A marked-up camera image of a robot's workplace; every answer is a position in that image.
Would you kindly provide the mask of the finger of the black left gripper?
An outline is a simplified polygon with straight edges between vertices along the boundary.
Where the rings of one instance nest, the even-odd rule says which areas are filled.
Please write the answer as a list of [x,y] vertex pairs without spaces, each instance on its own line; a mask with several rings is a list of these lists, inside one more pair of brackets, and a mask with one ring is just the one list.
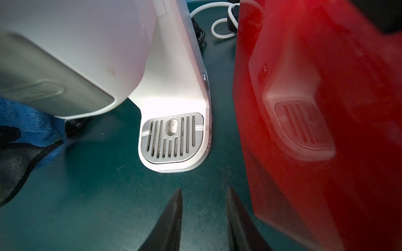
[[62,140],[46,147],[17,143],[20,137],[18,128],[1,126],[1,206],[20,192],[38,163],[63,144]]

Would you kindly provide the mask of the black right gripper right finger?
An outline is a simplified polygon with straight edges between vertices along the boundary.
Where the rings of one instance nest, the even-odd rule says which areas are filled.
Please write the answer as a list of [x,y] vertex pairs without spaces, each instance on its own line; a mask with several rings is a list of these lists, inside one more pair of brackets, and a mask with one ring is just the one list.
[[271,250],[232,187],[227,189],[227,230],[230,251]]

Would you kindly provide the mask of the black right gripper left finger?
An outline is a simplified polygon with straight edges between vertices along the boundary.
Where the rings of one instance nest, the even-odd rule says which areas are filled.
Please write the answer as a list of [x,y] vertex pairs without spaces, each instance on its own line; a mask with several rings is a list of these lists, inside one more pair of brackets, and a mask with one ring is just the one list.
[[182,214],[182,190],[177,188],[139,251],[178,251],[180,249]]

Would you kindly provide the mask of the red coffee machine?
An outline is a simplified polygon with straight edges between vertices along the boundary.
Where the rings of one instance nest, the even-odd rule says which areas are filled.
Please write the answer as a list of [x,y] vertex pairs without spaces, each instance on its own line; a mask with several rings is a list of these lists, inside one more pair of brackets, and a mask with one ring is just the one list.
[[241,1],[234,71],[256,217],[313,250],[401,250],[401,1]]

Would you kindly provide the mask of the blue microfibre cloth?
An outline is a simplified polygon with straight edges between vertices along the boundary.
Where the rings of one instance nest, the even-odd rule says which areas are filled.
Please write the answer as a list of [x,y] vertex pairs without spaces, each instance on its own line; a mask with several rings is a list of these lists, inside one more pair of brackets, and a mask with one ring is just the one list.
[[68,140],[65,132],[65,120],[46,114],[24,104],[1,98],[1,126],[16,127],[21,135],[16,143],[27,143],[38,147],[47,147],[58,141],[61,145],[42,159],[35,169],[42,168],[52,161],[64,149]]

